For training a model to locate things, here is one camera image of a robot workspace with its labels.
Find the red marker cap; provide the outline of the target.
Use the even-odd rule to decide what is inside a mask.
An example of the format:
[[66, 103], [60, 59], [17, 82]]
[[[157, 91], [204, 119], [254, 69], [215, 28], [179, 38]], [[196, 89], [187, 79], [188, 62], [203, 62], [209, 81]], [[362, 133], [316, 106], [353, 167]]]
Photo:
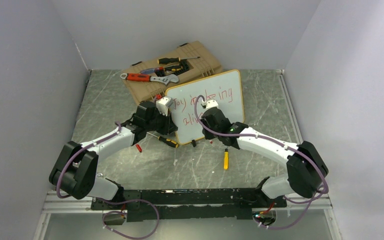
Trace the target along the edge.
[[136, 146], [137, 150], [138, 150], [140, 153], [143, 152], [143, 150], [142, 150], [142, 148], [141, 148], [141, 146], [140, 146], [139, 144], [136, 144], [135, 146]]

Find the yellow-framed whiteboard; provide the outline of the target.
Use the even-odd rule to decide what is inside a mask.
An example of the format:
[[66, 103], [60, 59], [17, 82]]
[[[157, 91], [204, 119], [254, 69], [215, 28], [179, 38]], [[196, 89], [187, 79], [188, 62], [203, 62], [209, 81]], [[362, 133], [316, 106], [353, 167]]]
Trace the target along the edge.
[[206, 101], [215, 100], [231, 122], [245, 121], [241, 75], [237, 69], [170, 87], [165, 95], [173, 99], [169, 109], [178, 127], [175, 136], [180, 145], [204, 138], [197, 120], [205, 111], [202, 100], [197, 99], [199, 95]]

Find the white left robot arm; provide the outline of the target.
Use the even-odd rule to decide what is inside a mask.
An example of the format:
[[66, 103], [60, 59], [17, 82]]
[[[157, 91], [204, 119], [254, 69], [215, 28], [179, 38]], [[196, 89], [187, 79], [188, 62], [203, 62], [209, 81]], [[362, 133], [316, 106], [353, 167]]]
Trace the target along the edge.
[[67, 142], [49, 175], [60, 199], [85, 197], [101, 199], [111, 210], [119, 209], [124, 201], [124, 188], [117, 182], [97, 176], [100, 160], [105, 160], [122, 149], [130, 148], [143, 140], [149, 132], [157, 132], [168, 146], [178, 144], [164, 138], [177, 131], [170, 106], [174, 100], [165, 96], [156, 101], [142, 101], [136, 112], [116, 128], [96, 139], [83, 143]]

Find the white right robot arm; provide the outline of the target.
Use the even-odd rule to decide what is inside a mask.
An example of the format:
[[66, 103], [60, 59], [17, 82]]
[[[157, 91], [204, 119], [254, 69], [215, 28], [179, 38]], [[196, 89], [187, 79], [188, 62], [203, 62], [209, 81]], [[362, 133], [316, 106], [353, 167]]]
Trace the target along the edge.
[[289, 194], [311, 199], [324, 189], [329, 170], [312, 143], [281, 141], [245, 123], [231, 123], [218, 107], [205, 109], [200, 120], [206, 139], [217, 138], [227, 147], [259, 154], [286, 169], [286, 173], [266, 177], [258, 184], [255, 200], [260, 207], [267, 208], [275, 198]]

